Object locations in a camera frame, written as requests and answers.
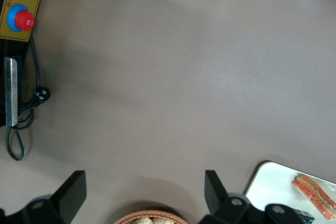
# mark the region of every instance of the blue button base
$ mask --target blue button base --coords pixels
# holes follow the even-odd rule
[[[22,31],[21,29],[17,28],[15,26],[15,16],[16,14],[21,11],[26,10],[28,11],[27,7],[24,5],[14,5],[7,14],[7,25],[10,27],[13,31]]]

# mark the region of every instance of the white plate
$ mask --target white plate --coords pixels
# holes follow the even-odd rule
[[[291,184],[294,177],[299,174],[306,173],[274,162],[264,163],[259,167],[246,196],[253,206],[262,211],[268,204],[278,203],[309,212],[315,218],[314,224],[335,223],[335,221],[326,220],[314,205]],[[335,198],[336,184],[309,174],[306,175],[318,182],[331,198]]]

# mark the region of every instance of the sandwich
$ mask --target sandwich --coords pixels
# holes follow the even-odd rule
[[[307,175],[301,175],[295,177],[292,184],[310,200],[326,219],[336,219],[336,202],[315,181]]]

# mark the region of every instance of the wicker basket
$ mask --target wicker basket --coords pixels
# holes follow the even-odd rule
[[[129,215],[122,217],[121,219],[116,221],[114,224],[127,224],[130,221],[143,218],[143,217],[168,219],[168,220],[172,220],[175,224],[188,224],[188,222],[186,222],[179,216],[171,214],[170,212],[155,210],[155,209],[144,209],[144,210],[133,212]]]

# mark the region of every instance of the black cable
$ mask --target black cable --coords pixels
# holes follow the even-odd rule
[[[30,41],[30,47],[32,49],[33,61],[34,61],[34,66],[35,66],[36,92],[33,98],[28,103],[23,103],[22,105],[22,112],[29,111],[29,116],[23,120],[19,120],[15,126],[10,126],[8,127],[8,130],[7,130],[7,134],[5,138],[6,150],[8,154],[11,156],[11,158],[14,159],[15,161],[21,161],[25,154],[25,150],[23,147],[23,143],[22,143],[22,139],[20,137],[19,131],[24,130],[32,125],[35,119],[34,108],[38,107],[39,105],[41,105],[42,103],[44,103],[46,100],[50,98],[50,91],[47,88],[40,86],[40,70],[39,70],[39,66],[37,62],[34,38],[32,35],[30,36],[29,41]],[[10,148],[9,137],[11,135],[12,130],[14,131],[17,141],[19,143],[19,147],[20,147],[19,156],[16,156],[13,153],[12,149]]]

